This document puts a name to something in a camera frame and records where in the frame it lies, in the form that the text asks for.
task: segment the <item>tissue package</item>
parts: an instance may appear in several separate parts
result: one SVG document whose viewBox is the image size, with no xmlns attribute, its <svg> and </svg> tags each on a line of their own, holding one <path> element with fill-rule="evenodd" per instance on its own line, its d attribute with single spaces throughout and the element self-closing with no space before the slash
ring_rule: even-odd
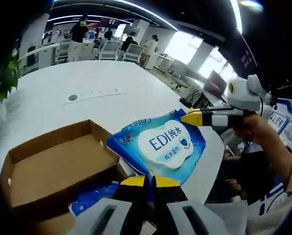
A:
<svg viewBox="0 0 292 235">
<path fill-rule="evenodd" d="M 107 146 L 138 174 L 158 174 L 183 184 L 206 146 L 197 127 L 181 122 L 185 114 L 180 109 L 135 121 L 109 137 Z"/>
</svg>

